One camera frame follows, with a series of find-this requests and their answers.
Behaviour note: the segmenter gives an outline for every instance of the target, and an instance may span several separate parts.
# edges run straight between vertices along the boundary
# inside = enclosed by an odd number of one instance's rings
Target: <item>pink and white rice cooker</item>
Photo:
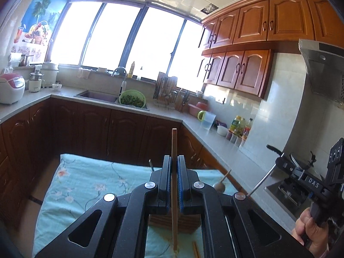
[[[0,103],[13,104],[23,97],[24,78],[15,73],[0,75]]]

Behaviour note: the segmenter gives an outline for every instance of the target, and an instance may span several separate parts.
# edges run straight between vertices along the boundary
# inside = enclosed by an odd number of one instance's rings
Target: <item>green jug handle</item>
[[[202,121],[202,120],[203,120],[203,118],[204,118],[204,113],[205,113],[205,110],[201,110],[201,111],[197,114],[197,118],[198,118],[199,121]]]

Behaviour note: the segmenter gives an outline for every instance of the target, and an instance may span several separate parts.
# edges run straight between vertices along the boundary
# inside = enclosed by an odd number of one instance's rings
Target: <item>leafy green vegetable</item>
[[[141,108],[144,105],[144,101],[142,101],[137,96],[126,95],[121,98],[121,104],[123,105],[133,105],[134,107]]]

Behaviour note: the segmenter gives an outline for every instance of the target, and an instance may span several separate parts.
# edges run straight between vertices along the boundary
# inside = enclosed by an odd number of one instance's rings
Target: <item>silver bolt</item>
[[[246,198],[245,194],[242,192],[235,193],[234,196],[239,201],[245,200],[245,198]]]
[[[115,196],[114,194],[111,194],[111,193],[106,194],[106,195],[104,196],[104,200],[105,200],[105,201],[113,201],[115,198],[116,198],[116,196]]]
[[[155,182],[149,181],[144,184],[144,186],[148,189],[152,189],[155,187]]]
[[[203,183],[202,181],[196,181],[196,182],[194,183],[194,187],[195,187],[195,188],[198,188],[198,189],[201,189],[201,188],[204,187],[204,183]]]

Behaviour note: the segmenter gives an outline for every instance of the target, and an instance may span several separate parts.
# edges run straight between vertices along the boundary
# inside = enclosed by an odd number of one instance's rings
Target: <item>human hand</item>
[[[317,226],[311,216],[309,208],[306,208],[296,221],[295,228],[292,231],[292,236],[302,245],[304,245],[304,242],[301,236],[305,231],[312,241],[309,251],[315,258],[321,257],[327,250],[327,243],[329,240],[329,226],[327,222],[324,222],[321,227]]]

